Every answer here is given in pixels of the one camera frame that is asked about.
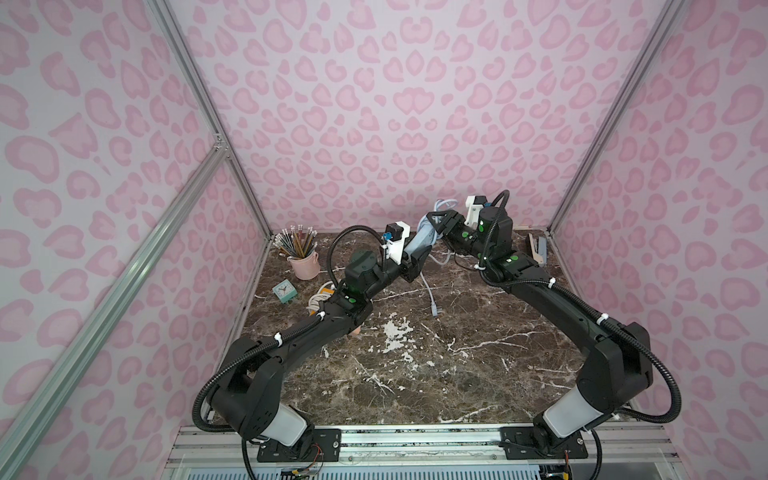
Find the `grey-blue power strip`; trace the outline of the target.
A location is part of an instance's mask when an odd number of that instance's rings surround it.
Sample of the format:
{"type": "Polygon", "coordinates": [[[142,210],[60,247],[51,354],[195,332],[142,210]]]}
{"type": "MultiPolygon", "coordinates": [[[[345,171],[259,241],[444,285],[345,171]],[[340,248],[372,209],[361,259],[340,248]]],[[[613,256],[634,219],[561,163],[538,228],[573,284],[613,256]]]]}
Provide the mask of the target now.
{"type": "Polygon", "coordinates": [[[411,255],[423,247],[433,247],[441,235],[436,231],[427,216],[423,216],[417,226],[413,239],[405,246],[404,252],[411,255]]]}

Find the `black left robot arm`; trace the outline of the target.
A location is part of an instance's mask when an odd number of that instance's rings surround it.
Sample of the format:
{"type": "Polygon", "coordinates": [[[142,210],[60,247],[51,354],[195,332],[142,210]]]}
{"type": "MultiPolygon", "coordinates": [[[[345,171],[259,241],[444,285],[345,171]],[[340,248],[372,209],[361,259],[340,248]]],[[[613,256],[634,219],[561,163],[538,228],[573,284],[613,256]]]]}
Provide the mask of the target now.
{"type": "Polygon", "coordinates": [[[203,385],[192,407],[194,425],[205,432],[235,432],[245,442],[266,439],[305,450],[314,427],[282,403],[285,375],[326,344],[360,327],[373,311],[373,299],[398,279],[412,282],[437,241],[432,227],[415,235],[402,222],[379,236],[380,251],[356,251],[333,294],[312,315],[257,341],[235,341],[222,367],[203,385]]]}

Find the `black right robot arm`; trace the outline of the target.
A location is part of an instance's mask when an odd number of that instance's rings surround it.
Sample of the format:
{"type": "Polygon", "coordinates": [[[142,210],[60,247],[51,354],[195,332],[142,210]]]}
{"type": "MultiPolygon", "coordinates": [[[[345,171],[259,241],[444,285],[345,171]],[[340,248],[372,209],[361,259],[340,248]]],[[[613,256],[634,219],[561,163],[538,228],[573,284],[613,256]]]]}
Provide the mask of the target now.
{"type": "Polygon", "coordinates": [[[533,307],[584,357],[574,387],[533,419],[538,447],[553,450],[616,414],[652,424],[676,420],[683,406],[681,390],[652,352],[648,331],[591,307],[519,250],[506,211],[509,197],[504,190],[492,201],[474,200],[466,215],[447,209],[429,212],[425,218],[452,252],[476,259],[475,268],[486,285],[533,307]],[[628,407],[628,402],[653,385],[656,376],[670,393],[667,411],[649,414],[628,407]]]}

